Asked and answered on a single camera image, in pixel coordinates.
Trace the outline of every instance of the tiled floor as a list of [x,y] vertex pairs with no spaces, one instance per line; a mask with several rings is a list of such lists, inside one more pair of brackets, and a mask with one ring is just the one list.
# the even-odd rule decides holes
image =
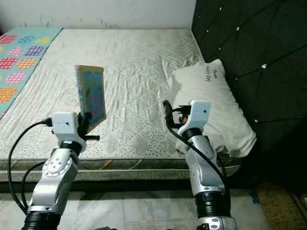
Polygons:
[[[251,190],[231,190],[231,213],[239,230],[269,230]],[[20,230],[25,215],[10,194],[0,194],[0,229]],[[58,230],[194,230],[196,207],[191,191],[83,193],[70,195]]]

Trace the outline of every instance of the white quilted mattress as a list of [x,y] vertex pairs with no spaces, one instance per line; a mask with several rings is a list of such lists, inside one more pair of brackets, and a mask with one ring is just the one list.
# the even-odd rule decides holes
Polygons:
[[[0,160],[32,123],[53,112],[79,112],[75,65],[105,68],[107,119],[80,159],[183,159],[165,126],[162,101],[171,100],[166,80],[202,59],[186,29],[64,29],[0,120]],[[57,141],[51,128],[37,126],[17,146],[13,160],[45,160]]]

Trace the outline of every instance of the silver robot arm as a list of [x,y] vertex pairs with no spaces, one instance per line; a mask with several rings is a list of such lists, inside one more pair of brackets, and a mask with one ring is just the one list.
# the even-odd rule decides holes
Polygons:
[[70,188],[78,172],[78,156],[86,148],[90,115],[82,120],[75,113],[55,113],[52,132],[58,138],[58,149],[43,166],[43,174],[35,186],[22,230],[56,230],[64,212]]
[[[177,134],[196,147],[220,170],[216,162],[216,152],[213,151],[208,138],[202,135],[211,104],[205,101],[190,101],[189,105],[175,109],[183,114],[179,119],[180,124],[174,123],[170,115],[174,110],[168,101],[164,101],[164,106],[168,128],[178,128]],[[222,178],[193,148],[186,145],[184,151],[197,206],[197,230],[237,230],[236,221],[230,215],[230,199]]]

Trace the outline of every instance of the colorful blanket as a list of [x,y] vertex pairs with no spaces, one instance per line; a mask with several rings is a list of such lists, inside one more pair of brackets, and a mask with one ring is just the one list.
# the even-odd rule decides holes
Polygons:
[[0,119],[61,27],[17,27],[0,36]]

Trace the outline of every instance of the pillowcase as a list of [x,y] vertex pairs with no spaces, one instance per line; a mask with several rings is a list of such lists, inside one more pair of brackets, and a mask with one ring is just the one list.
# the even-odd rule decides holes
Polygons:
[[194,66],[175,70],[168,84],[173,108],[187,105],[190,100],[211,102],[207,135],[216,152],[228,151],[231,157],[245,157],[256,142],[256,134],[249,126],[225,79],[222,62],[203,61]]

